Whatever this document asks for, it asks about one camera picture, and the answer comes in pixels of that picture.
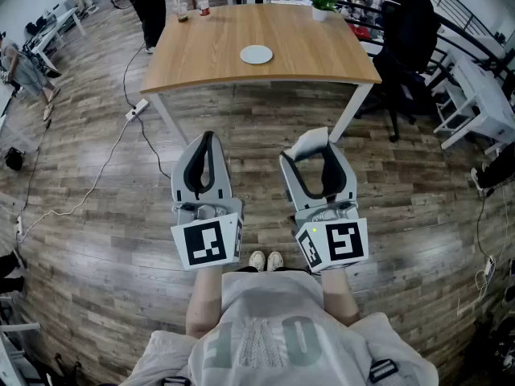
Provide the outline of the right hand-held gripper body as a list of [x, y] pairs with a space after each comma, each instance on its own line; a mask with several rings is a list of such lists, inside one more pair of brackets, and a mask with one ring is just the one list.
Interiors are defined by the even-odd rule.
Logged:
[[295, 223], [295, 239], [313, 273], [369, 258], [367, 219], [359, 217], [355, 200], [305, 208]]

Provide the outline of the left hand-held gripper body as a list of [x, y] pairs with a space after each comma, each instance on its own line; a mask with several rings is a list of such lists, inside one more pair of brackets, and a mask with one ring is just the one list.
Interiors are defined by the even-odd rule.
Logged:
[[240, 260], [243, 203], [236, 198], [175, 203], [171, 227], [183, 268], [202, 269]]

